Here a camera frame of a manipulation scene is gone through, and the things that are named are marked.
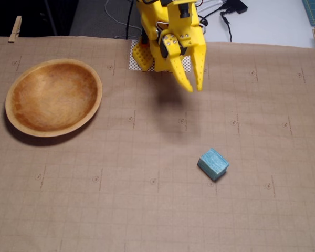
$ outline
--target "black cable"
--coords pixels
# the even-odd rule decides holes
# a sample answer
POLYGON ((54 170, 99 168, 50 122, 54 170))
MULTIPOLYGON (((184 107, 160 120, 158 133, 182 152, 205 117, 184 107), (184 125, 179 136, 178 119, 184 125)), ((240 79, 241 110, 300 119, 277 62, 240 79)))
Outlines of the black cable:
POLYGON ((208 22, 208 20, 206 20, 206 18, 204 18, 204 17, 202 17, 202 16, 200 16, 200 15, 198 15, 198 17, 201 19, 199 22, 200 22, 202 25, 208 26, 209 22, 208 22))
POLYGON ((199 5, 196 5, 196 8, 200 7, 202 4, 203 4, 203 0, 201 1, 201 3, 199 5))
POLYGON ((132 13, 133 4, 134 4, 134 0, 132 0, 132 2, 131 2, 130 11, 128 12, 128 17, 127 17, 126 40, 128 39, 128 28, 130 27, 130 18, 131 18, 131 13, 132 13))
POLYGON ((231 34, 231 29, 230 29, 230 22, 227 20, 227 18, 224 16, 226 14, 226 12, 221 12, 220 16, 222 17, 224 23, 227 25, 227 28, 229 29, 229 33, 230 33, 230 42, 232 42, 232 34, 231 34))
POLYGON ((221 9, 223 9, 222 6, 220 8, 218 8, 218 9, 214 10, 213 12, 210 12, 208 15, 204 16, 204 18, 206 19, 208 16, 211 16, 212 14, 214 14, 215 12, 217 12, 217 11, 219 11, 221 9))

